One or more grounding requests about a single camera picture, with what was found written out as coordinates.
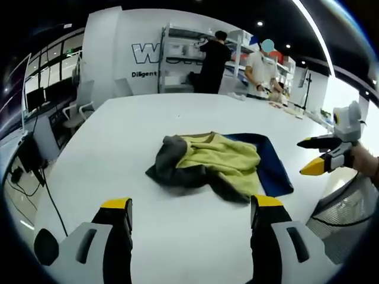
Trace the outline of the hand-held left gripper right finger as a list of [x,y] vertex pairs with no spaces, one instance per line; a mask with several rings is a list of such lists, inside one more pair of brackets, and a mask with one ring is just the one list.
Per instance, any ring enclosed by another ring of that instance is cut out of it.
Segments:
[[326,283],[323,241],[306,225],[293,221],[281,201],[253,195],[250,283]]

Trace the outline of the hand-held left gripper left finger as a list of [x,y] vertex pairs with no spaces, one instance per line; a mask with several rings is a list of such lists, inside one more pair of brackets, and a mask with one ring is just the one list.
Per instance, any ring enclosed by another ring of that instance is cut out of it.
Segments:
[[104,202],[61,243],[59,283],[131,283],[132,199]]

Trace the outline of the person's right hand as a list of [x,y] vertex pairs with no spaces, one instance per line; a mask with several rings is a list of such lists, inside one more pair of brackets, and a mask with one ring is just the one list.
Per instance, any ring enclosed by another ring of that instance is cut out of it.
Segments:
[[366,177],[375,179],[378,175],[378,157],[374,157],[361,143],[351,149],[352,168]]

